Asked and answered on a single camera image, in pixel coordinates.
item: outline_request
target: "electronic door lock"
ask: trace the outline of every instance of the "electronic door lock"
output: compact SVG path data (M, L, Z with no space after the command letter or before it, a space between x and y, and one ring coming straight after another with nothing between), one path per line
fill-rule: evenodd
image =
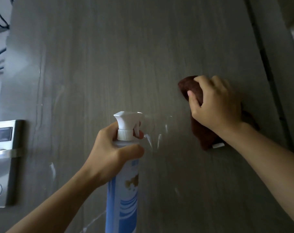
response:
M23 120L0 122L0 208L14 201L17 160Z

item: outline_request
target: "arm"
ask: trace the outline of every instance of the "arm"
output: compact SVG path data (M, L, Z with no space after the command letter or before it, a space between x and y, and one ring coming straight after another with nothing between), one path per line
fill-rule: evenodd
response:
M144 149L135 144L114 147L118 123L102 129L83 167L62 188L7 233L64 232L88 196L108 182L128 160L140 158Z
M194 80L203 90L203 104L188 91L192 116L246 159L294 221L294 153L241 121L241 103L227 81L217 76Z

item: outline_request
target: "brown cloth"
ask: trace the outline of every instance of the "brown cloth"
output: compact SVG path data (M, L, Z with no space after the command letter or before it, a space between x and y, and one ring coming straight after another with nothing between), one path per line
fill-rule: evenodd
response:
M196 82L195 80L193 80L195 77L197 76L190 76L190 77L186 77L182 79L178 83L178 87L187 101L189 101L187 92L190 90L196 95L199 105L202 105L203 91L200 87L200 84ZM249 123L250 125L255 127L257 130L259 130L258 124L255 122L254 118L252 117L250 113L242 110L242 120ZM213 144L223 142L219 138L219 136L217 136L213 131L211 131L207 127L200 124L192 116L191 116L191 130L192 130L192 133L198 138L203 150L207 150L211 148Z

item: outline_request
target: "cleaning liquid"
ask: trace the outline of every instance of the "cleaning liquid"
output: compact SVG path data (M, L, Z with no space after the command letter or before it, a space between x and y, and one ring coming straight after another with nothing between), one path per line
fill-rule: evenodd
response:
M124 112L114 114L118 121L118 137L114 144L122 148L139 143L133 136L139 135L142 113ZM106 207L106 233L135 233L137 222L138 159L129 160L122 170L108 182Z

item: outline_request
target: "forearm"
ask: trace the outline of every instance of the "forearm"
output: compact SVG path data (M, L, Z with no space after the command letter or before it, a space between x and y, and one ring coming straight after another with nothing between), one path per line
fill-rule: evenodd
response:
M94 191L94 180L80 170L61 189L12 227L8 233L64 232Z
M246 159L294 220L294 154L245 123L219 135Z

